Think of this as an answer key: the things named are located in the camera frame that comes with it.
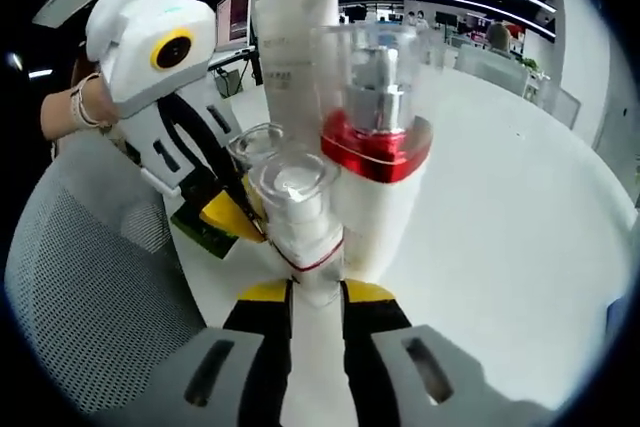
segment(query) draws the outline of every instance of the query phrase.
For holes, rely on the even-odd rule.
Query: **white table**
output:
[[[429,324],[479,361],[492,389],[555,409],[598,355],[605,309],[629,284],[637,213],[601,159],[533,104],[462,72],[421,75],[414,99],[435,141],[380,283],[414,325]],[[231,101],[243,128],[267,120],[261,88]],[[178,205],[167,202],[168,213]],[[241,291],[279,275],[267,245],[241,241],[219,261],[172,234],[208,325],[222,324]],[[356,425],[339,307],[296,299],[294,312],[283,425]]]

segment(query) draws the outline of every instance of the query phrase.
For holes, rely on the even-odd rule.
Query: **yellow camera ring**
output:
[[[171,69],[182,62],[193,44],[193,34],[184,27],[172,30],[158,42],[151,52],[151,65],[156,70]]]

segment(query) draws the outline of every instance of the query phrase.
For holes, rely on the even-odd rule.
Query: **person's hand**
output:
[[[118,108],[114,105],[102,77],[89,79],[82,88],[82,102],[91,120],[113,125],[118,122]]]

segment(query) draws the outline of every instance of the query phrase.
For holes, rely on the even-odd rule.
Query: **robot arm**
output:
[[[255,219],[224,147],[240,132],[213,79],[214,12],[196,0],[99,0],[86,27],[87,56],[98,62],[142,175],[161,193],[183,194],[203,164],[182,141],[179,125],[250,220]]]

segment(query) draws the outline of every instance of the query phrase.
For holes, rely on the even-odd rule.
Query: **black slot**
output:
[[[162,145],[162,142],[160,142],[159,140],[156,140],[153,143],[153,148],[159,155],[162,156],[164,163],[167,164],[167,167],[169,167],[169,170],[171,172],[177,172],[178,170],[180,170],[180,166],[174,160],[174,158],[171,157],[171,154],[167,152],[167,149],[164,147],[164,145]]]
[[[218,340],[211,346],[184,393],[184,400],[196,407],[205,407],[213,392],[222,364],[229,357],[233,342]]]
[[[218,112],[218,109],[216,109],[215,105],[210,105],[209,107],[207,107],[207,110],[225,134],[231,132],[231,127],[229,127],[229,124],[227,123],[225,118],[220,115],[220,112]]]
[[[402,341],[402,346],[415,364],[427,394],[436,404],[441,404],[449,399],[453,395],[449,379],[422,339],[417,337],[405,339]]]

